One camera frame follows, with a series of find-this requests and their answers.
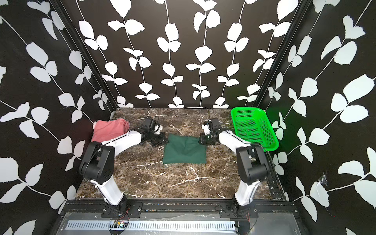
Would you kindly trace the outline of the dark green t-shirt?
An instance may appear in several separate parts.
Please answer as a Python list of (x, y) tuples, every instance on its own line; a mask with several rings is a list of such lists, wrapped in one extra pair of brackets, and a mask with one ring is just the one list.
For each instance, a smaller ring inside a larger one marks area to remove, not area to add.
[(164, 147), (163, 164), (206, 164), (206, 146), (196, 137), (169, 134)]

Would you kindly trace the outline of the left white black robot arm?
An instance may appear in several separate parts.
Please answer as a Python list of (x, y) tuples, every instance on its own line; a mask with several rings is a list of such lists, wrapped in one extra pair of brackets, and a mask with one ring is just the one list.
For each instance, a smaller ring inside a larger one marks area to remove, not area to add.
[(103, 142), (93, 141), (88, 145), (78, 171), (103, 196), (102, 217), (122, 217), (129, 210), (127, 198), (114, 179), (115, 157), (144, 142), (149, 142), (152, 147), (167, 144), (168, 139), (162, 129), (161, 124), (147, 117), (141, 126), (118, 137)]

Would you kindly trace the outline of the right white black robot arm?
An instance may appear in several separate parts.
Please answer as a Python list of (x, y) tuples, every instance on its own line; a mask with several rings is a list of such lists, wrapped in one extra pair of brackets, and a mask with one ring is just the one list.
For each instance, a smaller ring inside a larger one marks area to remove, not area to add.
[(269, 163), (263, 147), (252, 144), (223, 128), (217, 118), (202, 124), (199, 143), (205, 146), (225, 145), (236, 154), (240, 184), (233, 198), (231, 211), (236, 217), (248, 215), (261, 182), (268, 176)]

